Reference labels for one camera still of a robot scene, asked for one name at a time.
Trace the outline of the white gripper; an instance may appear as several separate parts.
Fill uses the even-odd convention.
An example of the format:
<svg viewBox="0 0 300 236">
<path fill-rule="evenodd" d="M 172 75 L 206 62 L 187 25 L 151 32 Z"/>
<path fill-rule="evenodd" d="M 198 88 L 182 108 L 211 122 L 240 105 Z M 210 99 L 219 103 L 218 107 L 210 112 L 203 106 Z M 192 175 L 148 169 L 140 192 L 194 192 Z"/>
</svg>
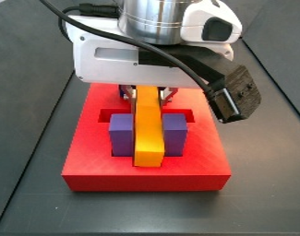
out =
<svg viewBox="0 0 300 236">
<path fill-rule="evenodd" d="M 178 88 L 198 87 L 196 81 L 158 54 L 124 42 L 97 36 L 75 25 L 68 26 L 73 42 L 76 75 L 88 83 L 120 84 L 120 96 L 136 104 L 136 88 L 132 85 L 158 86 L 160 105 L 172 102 Z M 228 45 L 215 49 L 192 45 L 175 45 L 163 48 L 195 70 L 208 82 L 230 75 L 235 63 L 223 53 Z"/>
</svg>

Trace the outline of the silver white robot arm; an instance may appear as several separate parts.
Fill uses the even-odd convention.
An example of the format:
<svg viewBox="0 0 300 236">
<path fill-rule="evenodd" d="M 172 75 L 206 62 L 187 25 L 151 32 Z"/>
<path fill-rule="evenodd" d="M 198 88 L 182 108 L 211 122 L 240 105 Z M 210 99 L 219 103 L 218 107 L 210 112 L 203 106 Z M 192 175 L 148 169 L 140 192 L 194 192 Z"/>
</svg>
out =
<svg viewBox="0 0 300 236">
<path fill-rule="evenodd" d="M 72 19 L 75 70 L 84 81 L 195 88 L 198 82 L 156 52 L 163 50 L 208 82 L 218 100 L 235 103 L 227 75 L 202 61 L 210 55 L 228 64 L 243 31 L 220 0 L 124 0 L 119 18 Z"/>
</svg>

